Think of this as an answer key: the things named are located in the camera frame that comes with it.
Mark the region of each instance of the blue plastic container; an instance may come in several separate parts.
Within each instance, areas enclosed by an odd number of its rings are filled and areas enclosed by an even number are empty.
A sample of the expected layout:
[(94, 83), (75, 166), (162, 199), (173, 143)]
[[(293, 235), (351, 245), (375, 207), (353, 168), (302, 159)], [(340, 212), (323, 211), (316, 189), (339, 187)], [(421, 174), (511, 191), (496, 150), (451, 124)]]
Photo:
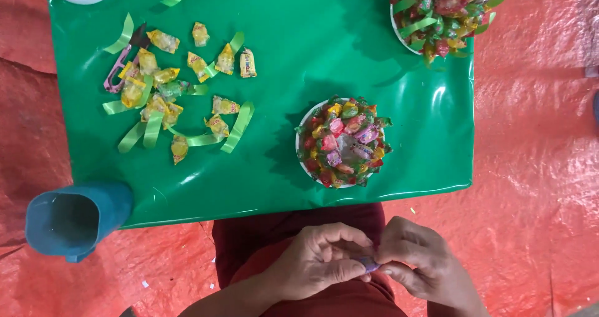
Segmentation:
[(42, 193), (27, 206), (25, 238), (36, 251), (79, 262), (131, 214), (124, 183), (90, 182)]

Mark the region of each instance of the table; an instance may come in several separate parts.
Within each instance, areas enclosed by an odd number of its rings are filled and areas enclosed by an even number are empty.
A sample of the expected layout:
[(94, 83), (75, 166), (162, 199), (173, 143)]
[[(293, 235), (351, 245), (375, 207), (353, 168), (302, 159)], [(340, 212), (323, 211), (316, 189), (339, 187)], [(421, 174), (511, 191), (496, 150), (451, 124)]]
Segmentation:
[[(135, 206), (123, 228), (387, 201), (450, 192), (472, 183), (473, 60), (438, 59), (427, 69), (390, 27), (388, 0), (183, 0), (161, 14), (160, 0), (104, 0), (89, 6), (49, 0), (58, 84), (75, 183), (121, 180)], [(126, 154), (117, 144), (139, 121), (139, 110), (116, 115), (101, 104), (116, 100), (102, 83), (118, 55), (102, 49), (120, 35), (127, 12), (181, 39), (175, 54), (150, 46), (162, 68), (182, 68), (197, 84), (187, 51), (214, 60), (235, 32), (256, 57), (258, 76), (219, 74), (207, 96), (183, 96), (176, 130), (202, 134), (212, 96), (250, 100), (255, 114), (231, 154), (222, 144), (191, 147), (173, 165), (172, 134), (156, 148), (141, 141)], [(211, 39), (195, 48), (191, 30), (203, 22)], [(466, 52), (473, 50), (469, 42)], [(392, 117), (386, 138), (395, 151), (367, 188), (325, 189), (300, 167), (293, 128), (331, 95), (364, 96)], [(229, 127), (234, 115), (224, 116)]]

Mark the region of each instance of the person's right hand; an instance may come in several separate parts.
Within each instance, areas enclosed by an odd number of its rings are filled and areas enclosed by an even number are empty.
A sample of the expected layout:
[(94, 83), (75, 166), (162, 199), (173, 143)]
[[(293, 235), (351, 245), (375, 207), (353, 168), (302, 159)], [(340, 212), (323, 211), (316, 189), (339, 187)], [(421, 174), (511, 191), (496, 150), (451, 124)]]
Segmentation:
[(380, 271), (412, 296), (454, 308), (460, 315), (488, 316), (468, 272), (436, 231), (395, 216), (374, 259), (382, 264)]

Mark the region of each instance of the white bowl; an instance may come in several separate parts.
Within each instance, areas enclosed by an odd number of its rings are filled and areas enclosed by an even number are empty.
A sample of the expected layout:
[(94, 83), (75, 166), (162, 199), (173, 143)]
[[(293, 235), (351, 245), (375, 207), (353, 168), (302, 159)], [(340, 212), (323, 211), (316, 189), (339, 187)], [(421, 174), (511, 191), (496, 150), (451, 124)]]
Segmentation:
[(422, 53), (419, 53), (419, 52), (415, 51), (414, 49), (410, 48), (410, 46), (404, 41), (404, 39), (401, 38), (400, 32), (397, 30), (397, 24), (395, 23), (395, 19), (393, 19), (393, 5), (391, 5), (391, 25), (393, 26), (393, 31), (395, 32), (397, 39), (400, 40), (401, 44), (404, 45), (412, 53), (422, 56)]
[[(301, 123), (299, 124), (300, 126), (303, 125), (306, 120), (308, 120), (308, 118), (310, 118), (312, 116), (312, 112), (316, 109), (316, 108), (320, 108), (321, 106), (325, 105), (329, 100), (324, 100), (318, 104), (316, 104), (313, 108), (310, 109), (310, 111), (308, 111), (307, 114), (305, 114), (304, 118), (301, 120)], [(300, 149), (300, 134), (295, 134), (295, 151), (297, 152)], [(310, 174), (310, 172), (308, 172), (308, 168), (306, 168), (304, 162), (300, 161), (299, 164), (301, 165), (301, 167), (304, 169), (304, 171), (306, 172), (306, 174), (308, 174), (310, 176), (310, 178), (312, 178), (312, 175)], [(367, 175), (367, 177), (370, 178), (370, 176), (373, 175), (372, 173), (369, 173)], [(316, 182), (318, 182), (319, 184), (322, 184), (322, 182), (320, 181), (320, 179), (316, 179)], [(339, 188), (348, 188), (348, 187), (352, 187), (355, 186), (355, 184), (343, 184), (341, 185)]]

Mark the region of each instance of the person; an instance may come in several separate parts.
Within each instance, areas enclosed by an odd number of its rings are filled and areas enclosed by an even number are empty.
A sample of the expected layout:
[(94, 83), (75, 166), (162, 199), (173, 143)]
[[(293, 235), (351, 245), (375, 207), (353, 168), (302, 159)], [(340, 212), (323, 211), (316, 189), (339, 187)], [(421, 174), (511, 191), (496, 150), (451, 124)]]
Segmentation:
[[(447, 242), (403, 217), (385, 225), (380, 202), (216, 220), (212, 235), (221, 290), (179, 317), (406, 317), (389, 277), (429, 317), (489, 316)], [(381, 266), (367, 274), (359, 256)]]

